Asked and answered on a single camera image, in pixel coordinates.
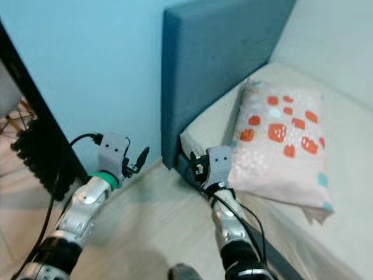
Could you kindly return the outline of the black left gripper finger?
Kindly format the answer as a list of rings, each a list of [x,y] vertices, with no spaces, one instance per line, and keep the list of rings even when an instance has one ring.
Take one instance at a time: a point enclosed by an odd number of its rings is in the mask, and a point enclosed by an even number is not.
[[[141,169],[144,167],[147,159],[147,155],[150,152],[149,147],[145,147],[144,150],[139,154],[138,159],[133,165],[133,168],[131,168],[131,171],[133,174],[139,173]]]

